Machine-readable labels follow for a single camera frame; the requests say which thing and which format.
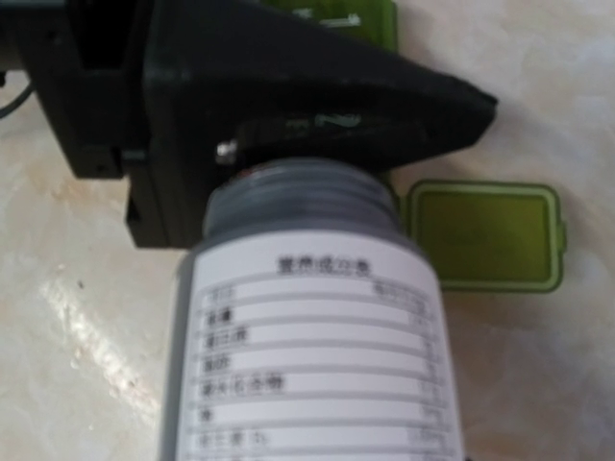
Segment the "silver screw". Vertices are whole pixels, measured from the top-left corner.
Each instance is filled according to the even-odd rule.
[[[239,146],[235,139],[218,144],[215,153],[215,162],[218,165],[231,166],[237,162],[237,150]]]

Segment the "green lid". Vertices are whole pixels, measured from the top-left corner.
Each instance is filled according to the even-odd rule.
[[[535,293],[562,281],[566,232],[545,185],[420,182],[403,211],[444,289]]]
[[[397,51],[397,9],[393,0],[260,0],[260,3]]]

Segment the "marble surface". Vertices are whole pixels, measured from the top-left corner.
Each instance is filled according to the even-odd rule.
[[[502,99],[480,146],[400,170],[400,188],[543,182],[568,222],[555,293],[446,296],[468,452],[615,459],[615,3],[399,4],[406,56]],[[36,100],[0,122],[2,460],[154,459],[182,254],[133,248],[126,193],[72,179]]]

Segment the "nutrition label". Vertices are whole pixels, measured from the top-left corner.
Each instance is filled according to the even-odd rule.
[[[460,461],[437,282],[402,247],[295,231],[196,260],[182,461]]]

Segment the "wire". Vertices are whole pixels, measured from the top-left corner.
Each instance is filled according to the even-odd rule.
[[[34,91],[35,91],[34,86],[32,84],[28,84],[28,86],[26,86],[24,90],[21,91],[21,93],[15,99],[13,99],[3,108],[0,108],[0,120],[8,117],[13,112],[15,112],[17,109],[19,109],[23,105],[23,103],[28,101],[28,98],[30,97],[32,93],[34,93]]]

